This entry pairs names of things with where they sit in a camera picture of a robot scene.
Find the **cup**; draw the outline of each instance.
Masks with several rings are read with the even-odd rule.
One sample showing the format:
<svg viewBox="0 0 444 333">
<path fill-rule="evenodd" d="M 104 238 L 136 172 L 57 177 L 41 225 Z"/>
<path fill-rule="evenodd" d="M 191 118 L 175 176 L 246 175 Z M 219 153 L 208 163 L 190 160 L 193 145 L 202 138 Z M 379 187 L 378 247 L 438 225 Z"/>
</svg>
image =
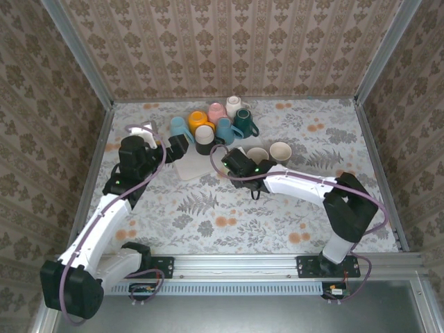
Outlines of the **cup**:
<svg viewBox="0 0 444 333">
<path fill-rule="evenodd" d="M 188 125 L 182 117 L 174 117 L 171 120 L 169 131 L 171 135 L 180 135 L 184 134 L 185 137 L 191 143 L 194 143 L 193 135 L 190 133 L 188 129 Z"/>
<path fill-rule="evenodd" d="M 254 147 L 247 152 L 247 157 L 252 159 L 256 164 L 259 164 L 262 160 L 268 159 L 268 153 L 265 149 Z"/>
<path fill-rule="evenodd" d="M 270 147 L 270 156 L 273 161 L 285 167 L 291 157 L 291 147 L 285 142 L 275 142 Z"/>
<path fill-rule="evenodd" d="M 232 144 L 235 138 L 244 138 L 244 134 L 242 133 L 242 131 L 237 127 L 234 127 L 231 124 L 231 120 L 229 120 L 228 118 L 220 118 L 217 121 L 216 136 L 223 139 L 227 146 Z"/>
<path fill-rule="evenodd" d="M 242 102 L 240 97 L 238 97 L 238 96 L 228 97 L 227 103 L 225 105 L 225 109 L 227 110 L 228 118 L 230 118 L 231 120 L 234 120 L 237 110 L 245 108 L 245 106 L 247 106 L 249 109 L 251 109 L 251 105 Z"/>
<path fill-rule="evenodd" d="M 227 111 L 225 107 L 220 103 L 213 103 L 208 108 L 208 120 L 212 122 L 214 125 L 217 124 L 217 121 L 220 118 L 227 117 Z"/>
<path fill-rule="evenodd" d="M 214 136 L 212 127 L 208 125 L 197 127 L 194 137 L 196 138 L 196 151 L 199 154 L 206 156 L 210 154 L 213 146 L 225 143 L 223 139 Z"/>
<path fill-rule="evenodd" d="M 207 114 L 200 110 L 193 111 L 189 114 L 188 125 L 189 131 L 192 133 L 192 135 L 195 135 L 197 127 L 202 125 L 208 125 L 213 129 L 213 131 L 216 130 L 216 126 L 208 121 Z"/>
<path fill-rule="evenodd" d="M 259 128 L 253 123 L 253 116 L 251 112 L 247 109 L 237 110 L 236 116 L 234 117 L 234 126 L 242 131 L 244 138 L 256 137 L 259 135 Z"/>
</svg>

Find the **wall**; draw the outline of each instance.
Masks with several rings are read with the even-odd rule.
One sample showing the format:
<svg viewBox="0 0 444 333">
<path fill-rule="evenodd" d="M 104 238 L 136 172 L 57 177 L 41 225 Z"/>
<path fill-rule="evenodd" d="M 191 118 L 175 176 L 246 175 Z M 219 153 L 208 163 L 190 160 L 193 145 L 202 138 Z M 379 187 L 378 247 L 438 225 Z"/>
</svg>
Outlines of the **wall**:
<svg viewBox="0 0 444 333">
<path fill-rule="evenodd" d="M 424 0 L 364 103 L 411 250 L 444 305 L 444 1 Z"/>
<path fill-rule="evenodd" d="M 15 333 L 66 246 L 104 114 L 38 0 L 0 11 L 0 332 Z"/>
<path fill-rule="evenodd" d="M 353 95 L 401 0 L 62 0 L 114 99 Z"/>
</svg>

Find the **gray floor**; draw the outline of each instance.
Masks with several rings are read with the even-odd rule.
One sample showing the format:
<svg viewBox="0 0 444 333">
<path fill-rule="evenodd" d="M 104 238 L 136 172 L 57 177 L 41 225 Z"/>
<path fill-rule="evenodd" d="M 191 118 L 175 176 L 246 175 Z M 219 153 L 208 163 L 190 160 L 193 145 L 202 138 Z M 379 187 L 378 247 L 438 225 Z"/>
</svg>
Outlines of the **gray floor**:
<svg viewBox="0 0 444 333">
<path fill-rule="evenodd" d="M 61 320 L 56 327 L 60 333 L 424 332 L 411 288 L 403 282 L 369 282 L 342 305 L 319 296 L 161 296 L 144 306 L 107 297 L 83 326 Z"/>
</svg>

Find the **black mug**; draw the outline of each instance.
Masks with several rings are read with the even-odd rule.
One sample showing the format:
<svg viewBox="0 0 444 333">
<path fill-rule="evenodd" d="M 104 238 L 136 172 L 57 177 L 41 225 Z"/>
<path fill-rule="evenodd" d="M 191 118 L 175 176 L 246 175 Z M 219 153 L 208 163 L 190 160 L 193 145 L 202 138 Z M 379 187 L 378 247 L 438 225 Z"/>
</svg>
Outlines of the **black mug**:
<svg viewBox="0 0 444 333">
<path fill-rule="evenodd" d="M 225 144 L 223 139 L 214 136 L 213 129 L 208 125 L 197 127 L 194 138 L 196 139 L 196 151 L 205 156 L 208 156 L 211 148 L 217 144 Z"/>
<path fill-rule="evenodd" d="M 237 110 L 234 117 L 234 126 L 242 131 L 244 139 L 250 137 L 256 137 L 259 135 L 259 128 L 253 123 L 253 116 L 247 109 Z"/>
</svg>

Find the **orange mug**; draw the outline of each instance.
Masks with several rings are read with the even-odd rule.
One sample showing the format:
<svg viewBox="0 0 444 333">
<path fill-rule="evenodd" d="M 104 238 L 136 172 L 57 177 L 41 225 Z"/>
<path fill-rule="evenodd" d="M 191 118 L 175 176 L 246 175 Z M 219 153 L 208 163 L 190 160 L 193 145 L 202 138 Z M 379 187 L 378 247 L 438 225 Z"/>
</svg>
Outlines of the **orange mug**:
<svg viewBox="0 0 444 333">
<path fill-rule="evenodd" d="M 216 130 L 216 126 L 208 121 L 207 114 L 200 110 L 193 111 L 192 113 L 189 114 L 188 125 L 189 125 L 189 130 L 193 136 L 196 134 L 197 127 L 202 125 L 208 125 L 213 129 L 213 132 Z"/>
</svg>

